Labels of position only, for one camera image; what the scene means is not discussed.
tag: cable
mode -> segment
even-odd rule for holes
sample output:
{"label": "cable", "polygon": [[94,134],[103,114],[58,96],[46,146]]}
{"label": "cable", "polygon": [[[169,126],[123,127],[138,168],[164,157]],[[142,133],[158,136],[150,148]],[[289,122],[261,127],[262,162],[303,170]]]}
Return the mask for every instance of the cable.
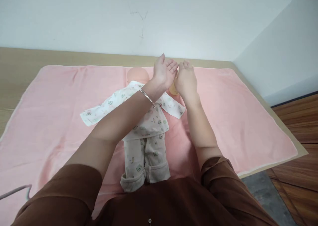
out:
{"label": "cable", "polygon": [[14,194],[15,192],[18,192],[18,191],[20,191],[20,190],[23,190],[23,189],[25,189],[25,188],[29,188],[29,189],[27,190],[27,193],[26,193],[26,200],[30,200],[30,190],[31,190],[31,188],[32,188],[32,185],[20,186],[20,187],[14,189],[14,190],[11,190],[11,191],[9,191],[9,192],[3,194],[3,195],[0,195],[0,200],[2,200],[2,199],[4,199],[5,197],[8,197],[8,196]]}

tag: forearm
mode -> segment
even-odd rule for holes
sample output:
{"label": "forearm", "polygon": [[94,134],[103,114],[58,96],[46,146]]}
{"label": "forearm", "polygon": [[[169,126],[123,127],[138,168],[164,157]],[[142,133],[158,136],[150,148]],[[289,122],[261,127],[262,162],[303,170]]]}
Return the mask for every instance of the forearm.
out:
{"label": "forearm", "polygon": [[205,115],[199,95],[185,101],[192,142],[195,146],[200,168],[206,160],[222,156],[214,131]]}
{"label": "forearm", "polygon": [[[143,90],[154,102],[165,91],[154,79],[145,84]],[[66,164],[84,164],[94,167],[104,177],[118,142],[151,107],[151,102],[142,92],[135,93],[96,125]]]}

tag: silver bracelet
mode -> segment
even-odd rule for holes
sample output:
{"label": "silver bracelet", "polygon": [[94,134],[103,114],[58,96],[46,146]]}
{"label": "silver bracelet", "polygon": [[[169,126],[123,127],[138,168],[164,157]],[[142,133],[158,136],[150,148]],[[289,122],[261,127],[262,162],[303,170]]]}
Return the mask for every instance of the silver bracelet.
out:
{"label": "silver bracelet", "polygon": [[152,103],[153,108],[155,108],[155,103],[150,99],[150,97],[148,97],[148,95],[145,93],[145,91],[142,88],[140,89],[140,92],[142,92],[146,96],[146,98],[149,99],[149,101]]}

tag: baby doll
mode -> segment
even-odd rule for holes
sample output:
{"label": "baby doll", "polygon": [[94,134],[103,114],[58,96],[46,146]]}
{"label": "baby doll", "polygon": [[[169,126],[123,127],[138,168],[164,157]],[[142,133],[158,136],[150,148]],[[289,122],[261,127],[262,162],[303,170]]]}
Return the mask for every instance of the baby doll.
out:
{"label": "baby doll", "polygon": [[[105,115],[135,94],[149,81],[144,68],[134,67],[127,73],[126,88],[116,91],[103,104],[80,114],[87,126],[99,122]],[[164,109],[170,115],[180,118],[185,108],[166,92],[155,102],[143,119],[123,138],[125,151],[125,172],[120,184],[125,192],[139,189],[145,179],[149,183],[167,180],[170,177],[166,159],[165,132],[169,130]]]}

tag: doll head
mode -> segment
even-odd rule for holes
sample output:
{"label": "doll head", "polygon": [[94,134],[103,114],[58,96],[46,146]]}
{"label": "doll head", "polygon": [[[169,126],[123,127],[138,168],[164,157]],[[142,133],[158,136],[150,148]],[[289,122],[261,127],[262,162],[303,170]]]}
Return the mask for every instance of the doll head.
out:
{"label": "doll head", "polygon": [[127,82],[130,83],[133,80],[146,84],[149,81],[149,74],[142,67],[133,67],[127,72]]}

